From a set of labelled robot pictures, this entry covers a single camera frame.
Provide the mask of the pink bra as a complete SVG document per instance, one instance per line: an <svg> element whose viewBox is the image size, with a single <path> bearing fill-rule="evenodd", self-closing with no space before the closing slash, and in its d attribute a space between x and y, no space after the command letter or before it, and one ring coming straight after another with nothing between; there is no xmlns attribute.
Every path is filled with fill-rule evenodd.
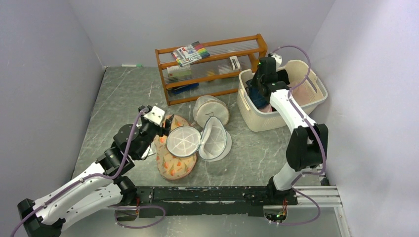
<svg viewBox="0 0 419 237"><path fill-rule="evenodd" d="M271 104L267 104L266 106L258 109L261 113L275 113L277 110L271 106Z"/></svg>

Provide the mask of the dark blue garment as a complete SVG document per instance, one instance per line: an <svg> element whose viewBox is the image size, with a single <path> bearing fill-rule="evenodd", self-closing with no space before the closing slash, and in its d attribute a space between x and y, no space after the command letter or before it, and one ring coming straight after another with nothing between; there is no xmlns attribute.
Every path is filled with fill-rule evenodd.
<svg viewBox="0 0 419 237"><path fill-rule="evenodd" d="M268 106L268 102L262 95L260 95L259 90L256 87L250 86L246 89L246 92L251 102L257 109L265 109Z"/></svg>

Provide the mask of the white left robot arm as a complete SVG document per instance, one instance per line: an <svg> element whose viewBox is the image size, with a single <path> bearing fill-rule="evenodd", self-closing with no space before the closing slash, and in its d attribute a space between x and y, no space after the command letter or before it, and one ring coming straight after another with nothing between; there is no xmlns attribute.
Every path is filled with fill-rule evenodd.
<svg viewBox="0 0 419 237"><path fill-rule="evenodd" d="M24 227L30 237L58 237L76 222L106 207L133 204L137 187L125 176L135 160L144 160L156 137L168 135L173 116L139 111L134 123L122 126L113 143L95 162L74 179L36 200L19 202L21 221L13 237Z"/></svg>

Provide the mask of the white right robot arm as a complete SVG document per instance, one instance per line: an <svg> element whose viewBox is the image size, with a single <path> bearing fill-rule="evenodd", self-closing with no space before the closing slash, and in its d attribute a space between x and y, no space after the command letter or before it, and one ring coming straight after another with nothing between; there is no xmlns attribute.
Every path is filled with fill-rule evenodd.
<svg viewBox="0 0 419 237"><path fill-rule="evenodd" d="M328 128L311 119L292 97L287 83L279 79L276 59L262 57L250 81L250 91L277 111L288 126L291 137L286 150L286 163L279 173L271 177L266 191L257 198L266 198L271 204L279 204L293 194L294 184L303 175L320 175L314 171L325 165Z"/></svg>

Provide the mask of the white mesh laundry bag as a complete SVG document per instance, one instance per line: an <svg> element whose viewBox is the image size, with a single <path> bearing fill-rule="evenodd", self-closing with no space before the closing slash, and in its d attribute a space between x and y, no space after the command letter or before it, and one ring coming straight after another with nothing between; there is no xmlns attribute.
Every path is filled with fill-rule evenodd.
<svg viewBox="0 0 419 237"><path fill-rule="evenodd" d="M217 117L210 117L203 131L181 126L171 131L166 140L167 150L179 158L198 154L208 162L223 159L232 148L232 138Z"/></svg>

